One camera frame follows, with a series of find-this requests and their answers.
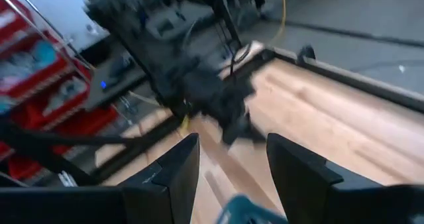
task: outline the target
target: black machine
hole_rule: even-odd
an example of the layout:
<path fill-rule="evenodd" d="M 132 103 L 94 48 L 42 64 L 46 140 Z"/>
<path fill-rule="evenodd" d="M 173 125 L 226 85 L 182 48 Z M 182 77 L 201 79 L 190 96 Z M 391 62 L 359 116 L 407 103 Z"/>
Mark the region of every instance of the black machine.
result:
<path fill-rule="evenodd" d="M 17 152 L 37 160 L 54 173 L 66 172 L 79 187 L 29 188 L 0 175 L 0 214 L 4 223 L 189 223 L 199 175 L 199 140 L 189 135 L 150 166 L 117 187 L 97 187 L 156 142 L 174 132 L 184 117 L 199 113 L 218 121 L 223 142 L 230 145 L 237 137 L 267 140 L 270 169 L 280 200 L 293 224 L 309 223 L 414 223 L 424 213 L 423 186 L 382 187 L 350 172 L 298 144 L 271 134 L 266 139 L 250 122 L 244 99 L 254 93 L 251 75 L 273 59 L 281 59 L 312 70 L 394 103 L 424 113 L 419 101 L 405 99 L 380 87 L 308 64 L 314 58 L 307 47 L 298 58 L 264 49 L 237 70 L 233 66 L 246 57 L 233 57 L 229 75 L 223 70 L 208 70 L 196 60 L 175 61 L 171 53 L 159 51 L 151 56 L 145 43 L 137 9 L 125 0 L 90 0 L 87 14 L 115 35 L 145 76 L 158 102 L 169 107 L 174 116 L 135 138 L 62 137 L 51 133 L 22 129 L 6 117 L 0 118 L 0 141 Z M 126 149 L 88 174 L 50 151 L 57 145 L 124 144 Z M 257 223 L 250 219 L 248 223 Z M 285 223 L 284 219 L 272 223 Z"/>

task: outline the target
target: wooden platform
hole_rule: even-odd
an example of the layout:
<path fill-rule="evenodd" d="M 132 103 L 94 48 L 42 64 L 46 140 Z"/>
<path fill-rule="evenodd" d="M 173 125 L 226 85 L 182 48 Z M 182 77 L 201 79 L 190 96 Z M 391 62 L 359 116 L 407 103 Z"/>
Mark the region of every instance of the wooden platform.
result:
<path fill-rule="evenodd" d="M 424 183 L 424 116 L 292 64 L 275 60 L 252 79 L 246 102 L 263 133 L 279 133 L 329 160 L 383 185 Z M 157 110 L 124 135 L 145 133 L 168 116 Z M 175 132 L 105 182 L 115 185 L 142 170 L 188 132 L 199 133 L 201 164 L 192 223 L 214 223 L 237 193 L 284 213 L 264 145 L 237 140 L 227 150 L 217 125 L 202 117 Z M 102 163 L 120 147 L 97 153 Z"/>

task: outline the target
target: wooden board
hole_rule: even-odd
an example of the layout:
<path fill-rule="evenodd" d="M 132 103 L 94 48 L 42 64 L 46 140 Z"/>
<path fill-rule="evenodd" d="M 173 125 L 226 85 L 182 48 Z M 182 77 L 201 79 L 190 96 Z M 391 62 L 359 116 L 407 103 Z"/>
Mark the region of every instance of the wooden board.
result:
<path fill-rule="evenodd" d="M 383 185 L 424 183 L 424 116 L 280 60 L 252 78 L 256 95 L 246 104 L 263 133 L 279 133 L 329 160 Z M 169 113 L 155 114 L 124 135 L 142 135 Z M 264 145 L 239 139 L 230 149 L 210 119 L 196 117 L 142 154 L 105 185 L 142 170 L 189 132 L 201 139 L 200 175 L 192 223 L 214 223 L 237 193 L 284 213 L 272 181 Z M 97 159 L 116 153 L 104 147 Z"/>

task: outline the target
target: metal pole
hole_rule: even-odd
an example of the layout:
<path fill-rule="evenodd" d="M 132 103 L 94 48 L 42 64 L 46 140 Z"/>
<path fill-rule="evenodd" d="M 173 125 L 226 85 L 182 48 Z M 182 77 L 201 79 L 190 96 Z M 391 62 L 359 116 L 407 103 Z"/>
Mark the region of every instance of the metal pole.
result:
<path fill-rule="evenodd" d="M 83 56 L 81 56 L 81 54 L 79 54 L 79 52 L 76 50 L 76 48 L 74 46 L 72 46 L 72 44 L 70 42 L 65 41 L 63 34 L 61 34 L 60 31 L 55 26 L 53 26 L 53 24 L 46 17 L 44 17 L 40 13 L 38 8 L 30 0 L 25 0 L 25 1 L 31 6 L 32 9 L 34 9 L 34 11 L 41 17 L 41 19 L 44 20 L 44 22 L 46 22 L 46 24 L 62 39 L 62 41 L 61 41 L 62 46 L 68 46 L 68 48 L 70 48 L 72 50 L 72 52 L 75 54 L 75 56 L 77 56 L 78 59 L 81 60 L 81 62 L 84 64 L 84 66 L 91 70 L 92 65 L 89 62 L 87 62 L 87 60 Z"/>
<path fill-rule="evenodd" d="M 22 11 L 21 10 L 19 10 L 19 8 L 18 7 L 16 7 L 16 5 L 14 5 L 13 3 L 12 3 L 12 1 L 10 1 L 10 0 L 4 0 L 4 1 L 6 1 L 6 3 L 19 15 L 19 16 L 21 16 L 32 28 L 34 28 L 38 33 L 39 33 L 39 35 L 44 39 L 44 40 L 46 40 L 46 41 L 49 41 L 49 39 L 48 39 L 48 37 L 39 29 L 39 28 L 37 28 L 37 26 L 29 19 L 29 18 L 27 18 L 27 16 L 24 14 L 24 13 L 22 13 Z M 76 70 L 76 72 L 86 81 L 86 82 L 90 82 L 89 80 L 88 80 L 88 78 L 78 69 L 78 67 L 74 64 L 74 62 L 73 61 L 71 61 L 69 58 L 68 58 L 68 56 L 66 55 L 66 54 L 64 54 L 61 50 L 57 50 L 57 52 L 65 59 L 65 61 L 67 62 L 67 63 L 69 63 L 69 64 L 71 64 L 74 68 L 75 68 L 75 70 Z"/>

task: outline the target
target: red shelving rack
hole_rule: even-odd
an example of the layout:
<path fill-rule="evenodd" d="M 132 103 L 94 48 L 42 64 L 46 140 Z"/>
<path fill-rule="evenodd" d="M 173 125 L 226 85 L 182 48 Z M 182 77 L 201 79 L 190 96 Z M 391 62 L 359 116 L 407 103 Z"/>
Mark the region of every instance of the red shelving rack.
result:
<path fill-rule="evenodd" d="M 71 58 L 63 46 L 57 46 L 56 40 L 47 30 L 40 31 L 33 27 L 32 15 L 18 0 L 9 0 L 20 10 L 13 10 L 6 0 L 0 0 L 0 17 L 6 16 L 8 23 L 0 25 L 0 59 L 20 51 L 29 51 L 38 41 L 47 40 L 57 50 L 56 60 L 47 67 L 20 81 L 0 95 L 12 99 L 16 106 L 11 109 L 10 118 L 27 129 L 53 131 L 63 135 L 93 135 L 115 120 L 118 116 L 112 107 L 95 109 L 91 112 L 82 110 L 87 99 L 89 82 L 86 90 L 66 101 L 62 106 L 43 115 L 48 100 L 61 84 L 73 76 L 81 80 L 90 79 L 89 72 L 79 60 Z M 55 146 L 56 154 L 65 154 L 68 146 Z M 35 175 L 42 167 L 35 161 L 21 156 L 7 144 L 0 142 L 0 162 L 7 161 L 9 174 L 18 180 L 26 180 Z"/>

